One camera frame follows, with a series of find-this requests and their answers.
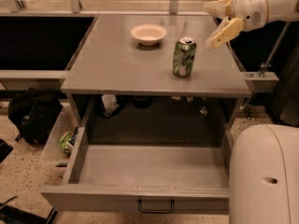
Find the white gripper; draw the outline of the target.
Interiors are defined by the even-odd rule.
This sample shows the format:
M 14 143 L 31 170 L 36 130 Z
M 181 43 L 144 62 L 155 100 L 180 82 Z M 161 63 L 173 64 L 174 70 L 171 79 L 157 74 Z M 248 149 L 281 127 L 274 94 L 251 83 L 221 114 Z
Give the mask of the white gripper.
M 231 6 L 234 3 L 235 18 Z M 267 0 L 217 0 L 203 4 L 203 10 L 212 17 L 223 19 L 205 41 L 207 50 L 216 49 L 239 36 L 240 32 L 263 28 L 268 19 Z

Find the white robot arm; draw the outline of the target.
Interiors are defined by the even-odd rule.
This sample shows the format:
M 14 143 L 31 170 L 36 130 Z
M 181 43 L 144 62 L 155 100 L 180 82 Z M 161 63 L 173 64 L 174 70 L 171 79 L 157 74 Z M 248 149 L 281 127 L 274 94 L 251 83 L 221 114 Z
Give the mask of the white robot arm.
M 298 0 L 217 0 L 204 11 L 221 23 L 205 42 L 215 49 L 273 21 L 297 21 Z M 230 159 L 230 224 L 299 224 L 299 129 L 260 124 L 235 140 Z

